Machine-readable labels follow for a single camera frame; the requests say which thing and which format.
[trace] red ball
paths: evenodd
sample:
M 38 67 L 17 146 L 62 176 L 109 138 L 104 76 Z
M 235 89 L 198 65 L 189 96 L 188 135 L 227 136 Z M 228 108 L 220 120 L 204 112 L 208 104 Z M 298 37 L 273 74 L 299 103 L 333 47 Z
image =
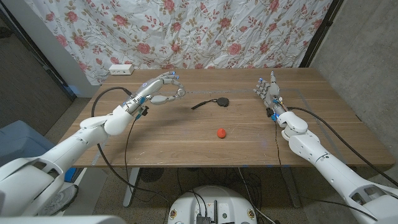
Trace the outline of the red ball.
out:
M 223 128 L 220 128 L 219 130 L 217 130 L 217 136 L 219 138 L 224 138 L 226 136 L 226 132 Z

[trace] gray wall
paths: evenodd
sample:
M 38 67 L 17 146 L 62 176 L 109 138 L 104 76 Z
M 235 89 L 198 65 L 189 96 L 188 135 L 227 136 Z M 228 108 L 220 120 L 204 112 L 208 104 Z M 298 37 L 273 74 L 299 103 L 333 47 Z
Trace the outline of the gray wall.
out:
M 100 86 L 93 86 L 89 83 L 75 59 L 58 43 L 47 26 L 25 1 L 3 0 L 3 3 L 76 96 L 92 97 Z
M 398 1 L 345 0 L 311 67 L 398 158 Z

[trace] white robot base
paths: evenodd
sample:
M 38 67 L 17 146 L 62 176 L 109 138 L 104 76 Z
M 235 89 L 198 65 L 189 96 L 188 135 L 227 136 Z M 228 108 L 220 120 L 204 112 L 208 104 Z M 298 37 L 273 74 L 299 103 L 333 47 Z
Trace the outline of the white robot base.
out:
M 253 206 L 242 195 L 226 187 L 204 185 L 186 192 L 173 203 L 167 223 L 257 224 L 257 218 Z

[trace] floral curtain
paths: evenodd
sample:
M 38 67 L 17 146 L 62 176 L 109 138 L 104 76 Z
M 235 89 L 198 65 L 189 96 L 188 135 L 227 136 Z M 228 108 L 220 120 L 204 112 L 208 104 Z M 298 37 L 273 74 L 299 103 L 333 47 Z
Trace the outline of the floral curtain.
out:
M 112 64 L 297 67 L 331 0 L 25 0 L 92 85 Z

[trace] black connector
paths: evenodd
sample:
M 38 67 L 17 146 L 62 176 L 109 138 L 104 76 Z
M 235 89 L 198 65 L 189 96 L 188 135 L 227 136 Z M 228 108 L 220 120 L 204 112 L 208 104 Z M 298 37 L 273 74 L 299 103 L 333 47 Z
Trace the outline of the black connector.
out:
M 148 114 L 149 107 L 145 106 L 145 109 L 141 112 L 141 115 L 145 116 Z
M 129 96 L 132 95 L 132 93 L 131 93 L 128 89 L 126 89 L 126 88 L 123 88 L 123 91 L 124 91 L 125 93 L 127 93 L 127 95 L 129 95 Z
M 274 111 L 271 108 L 267 108 L 267 117 L 271 117 L 274 114 Z

